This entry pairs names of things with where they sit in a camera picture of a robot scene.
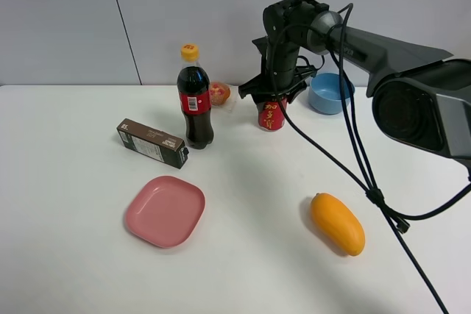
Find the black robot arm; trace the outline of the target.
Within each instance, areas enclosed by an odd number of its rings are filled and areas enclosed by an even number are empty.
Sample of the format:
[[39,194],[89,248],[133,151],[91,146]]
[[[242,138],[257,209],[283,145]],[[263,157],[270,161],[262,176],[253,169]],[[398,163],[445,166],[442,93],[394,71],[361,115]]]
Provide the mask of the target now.
[[263,11],[266,36],[255,40],[259,75],[238,89],[262,102],[305,89],[300,49],[336,53],[369,75],[366,94],[379,129],[392,140],[470,164],[470,61],[442,49],[344,26],[314,0],[282,0]]

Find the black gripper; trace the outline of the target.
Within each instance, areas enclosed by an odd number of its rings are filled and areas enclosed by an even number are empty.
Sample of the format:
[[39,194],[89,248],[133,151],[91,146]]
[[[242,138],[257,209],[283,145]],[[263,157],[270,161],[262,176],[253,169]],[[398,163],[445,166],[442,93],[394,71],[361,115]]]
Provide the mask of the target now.
[[317,68],[308,64],[298,66],[300,47],[291,42],[280,41],[276,46],[268,37],[252,41],[261,54],[261,72],[248,82],[238,86],[241,99],[251,96],[255,104],[260,104],[263,98],[274,97],[272,79],[275,81],[277,92],[286,95],[287,104],[291,104],[306,88],[306,79],[317,74]]

